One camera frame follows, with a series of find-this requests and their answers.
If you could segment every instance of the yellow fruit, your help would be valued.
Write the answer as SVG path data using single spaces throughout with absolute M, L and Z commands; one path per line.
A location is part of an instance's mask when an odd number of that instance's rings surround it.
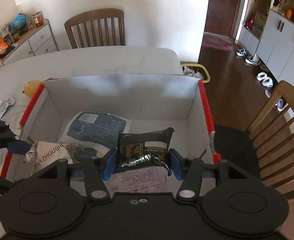
M 29 97 L 33 97 L 37 92 L 38 87 L 42 84 L 39 80 L 32 80 L 25 85 L 23 93 Z

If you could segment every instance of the doormat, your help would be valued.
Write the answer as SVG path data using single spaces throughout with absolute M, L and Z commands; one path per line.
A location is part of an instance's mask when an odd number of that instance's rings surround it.
M 204 32 L 201 46 L 226 51 L 236 51 L 238 49 L 237 45 L 228 36 L 207 32 Z

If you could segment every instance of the cabinet handle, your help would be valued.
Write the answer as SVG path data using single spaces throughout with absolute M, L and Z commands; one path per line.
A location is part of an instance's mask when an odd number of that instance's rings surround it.
M 278 24 L 277 30 L 279 30 L 280 24 L 281 24 L 281 21 L 279 21 L 279 24 Z
M 284 27 L 285 23 L 283 23 L 283 25 L 281 26 L 280 32 L 283 31 L 283 27 Z

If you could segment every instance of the seat cushion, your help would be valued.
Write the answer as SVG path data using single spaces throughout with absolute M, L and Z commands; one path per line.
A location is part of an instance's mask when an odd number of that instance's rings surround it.
M 215 125 L 214 147 L 222 159 L 228 160 L 260 178 L 256 149 L 247 132 Z

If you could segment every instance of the black plastic wrapper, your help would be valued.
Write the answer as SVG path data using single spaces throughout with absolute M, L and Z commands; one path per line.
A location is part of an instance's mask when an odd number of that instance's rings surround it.
M 148 133 L 121 133 L 118 137 L 118 165 L 114 173 L 163 166 L 171 175 L 168 148 L 174 129 Z

